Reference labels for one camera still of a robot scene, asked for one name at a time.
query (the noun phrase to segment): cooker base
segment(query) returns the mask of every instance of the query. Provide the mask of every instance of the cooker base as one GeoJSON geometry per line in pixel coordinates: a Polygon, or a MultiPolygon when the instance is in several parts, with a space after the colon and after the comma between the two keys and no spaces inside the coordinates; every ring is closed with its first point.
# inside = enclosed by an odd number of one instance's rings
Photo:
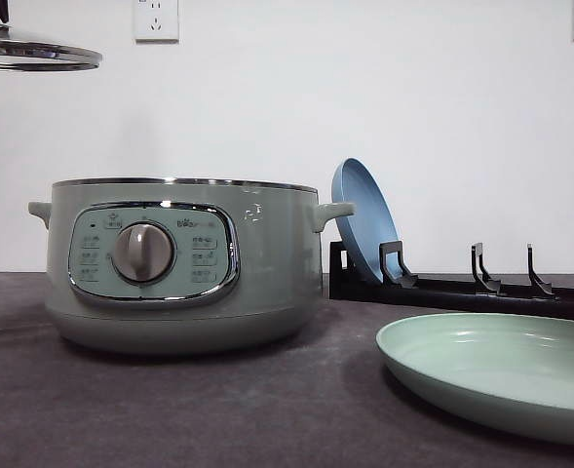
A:
{"type": "Polygon", "coordinates": [[[64,338],[90,348],[124,354],[191,355],[287,336],[310,320],[314,307],[191,320],[107,320],[48,312],[64,338]]]}

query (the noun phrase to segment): dish rack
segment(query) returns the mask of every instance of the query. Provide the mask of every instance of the dish rack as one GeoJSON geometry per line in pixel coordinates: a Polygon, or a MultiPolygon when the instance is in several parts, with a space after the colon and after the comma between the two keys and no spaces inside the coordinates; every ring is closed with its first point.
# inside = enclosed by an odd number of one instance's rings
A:
{"type": "Polygon", "coordinates": [[[419,278],[403,262],[402,241],[380,244],[379,255],[383,284],[372,285],[362,280],[343,243],[330,243],[329,298],[574,320],[574,288],[555,287],[538,276],[531,244],[527,245],[530,285],[506,284],[493,278],[483,264],[482,243],[471,246],[473,281],[419,278]],[[343,252],[347,255],[345,265],[343,252]],[[403,272],[398,278],[388,270],[389,254],[397,254],[403,272]]]}

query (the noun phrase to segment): control knob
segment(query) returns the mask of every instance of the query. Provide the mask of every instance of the control knob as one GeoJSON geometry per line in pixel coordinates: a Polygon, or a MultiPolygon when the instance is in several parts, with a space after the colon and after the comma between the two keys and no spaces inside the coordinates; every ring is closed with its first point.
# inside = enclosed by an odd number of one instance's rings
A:
{"type": "Polygon", "coordinates": [[[133,224],[120,232],[113,247],[118,273],[136,283],[154,281],[172,265],[170,235],[154,224],[133,224]]]}

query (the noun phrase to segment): wall outlet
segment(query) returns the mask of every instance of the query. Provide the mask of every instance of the wall outlet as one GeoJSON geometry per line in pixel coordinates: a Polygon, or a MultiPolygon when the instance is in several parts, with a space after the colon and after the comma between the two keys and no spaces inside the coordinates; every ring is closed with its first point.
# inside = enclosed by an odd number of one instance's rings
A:
{"type": "Polygon", "coordinates": [[[134,0],[137,42],[178,42],[178,0],[134,0]]]}

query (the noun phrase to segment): glass lid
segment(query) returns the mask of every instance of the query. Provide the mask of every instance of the glass lid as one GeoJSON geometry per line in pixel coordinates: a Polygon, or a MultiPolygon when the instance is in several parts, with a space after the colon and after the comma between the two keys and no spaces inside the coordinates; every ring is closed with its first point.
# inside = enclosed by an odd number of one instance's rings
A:
{"type": "MultiPolygon", "coordinates": [[[[0,0],[0,20],[8,19],[6,2],[0,0]]],[[[0,22],[0,70],[73,71],[97,68],[98,52],[62,46],[58,41],[16,30],[0,22]]]]}

